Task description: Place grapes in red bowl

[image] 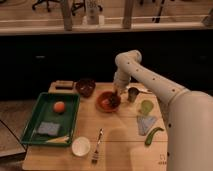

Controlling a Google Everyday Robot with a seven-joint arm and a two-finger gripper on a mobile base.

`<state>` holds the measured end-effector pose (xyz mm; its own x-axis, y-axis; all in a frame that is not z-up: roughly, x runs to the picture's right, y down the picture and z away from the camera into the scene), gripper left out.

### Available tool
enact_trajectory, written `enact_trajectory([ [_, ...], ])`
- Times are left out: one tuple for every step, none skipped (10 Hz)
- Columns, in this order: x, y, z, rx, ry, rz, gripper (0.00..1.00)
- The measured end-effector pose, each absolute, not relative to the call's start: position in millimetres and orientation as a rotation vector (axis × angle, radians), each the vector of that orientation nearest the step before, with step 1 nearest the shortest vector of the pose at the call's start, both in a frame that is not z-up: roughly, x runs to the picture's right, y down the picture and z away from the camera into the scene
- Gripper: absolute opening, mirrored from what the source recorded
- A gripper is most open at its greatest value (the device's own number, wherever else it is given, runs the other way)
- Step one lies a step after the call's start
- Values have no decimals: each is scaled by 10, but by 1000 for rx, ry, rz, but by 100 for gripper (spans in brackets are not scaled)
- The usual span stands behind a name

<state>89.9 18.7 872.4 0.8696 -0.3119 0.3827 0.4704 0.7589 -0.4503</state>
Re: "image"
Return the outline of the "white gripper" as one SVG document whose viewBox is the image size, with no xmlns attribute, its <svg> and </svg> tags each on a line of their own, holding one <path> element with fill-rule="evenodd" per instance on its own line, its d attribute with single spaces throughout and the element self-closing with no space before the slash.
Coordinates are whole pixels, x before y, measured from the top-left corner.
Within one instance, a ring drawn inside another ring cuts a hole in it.
<svg viewBox="0 0 213 171">
<path fill-rule="evenodd" d="M 118 92 L 124 92 L 126 90 L 126 87 L 129 85 L 131 80 L 131 77 L 126 74 L 123 71 L 117 70 L 114 74 L 114 87 L 115 87 L 115 91 L 113 93 L 113 97 L 114 98 L 118 98 L 119 97 L 119 93 Z"/>
</svg>

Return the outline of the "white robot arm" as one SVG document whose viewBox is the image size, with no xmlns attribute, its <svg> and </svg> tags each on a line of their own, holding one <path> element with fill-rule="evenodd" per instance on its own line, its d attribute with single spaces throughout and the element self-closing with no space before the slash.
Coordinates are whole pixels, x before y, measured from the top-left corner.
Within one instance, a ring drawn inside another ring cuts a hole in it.
<svg viewBox="0 0 213 171">
<path fill-rule="evenodd" d="M 115 57 L 114 85 L 122 93 L 135 78 L 167 107 L 167 171 L 213 171 L 213 97 L 191 91 L 141 65 L 138 50 Z"/>
</svg>

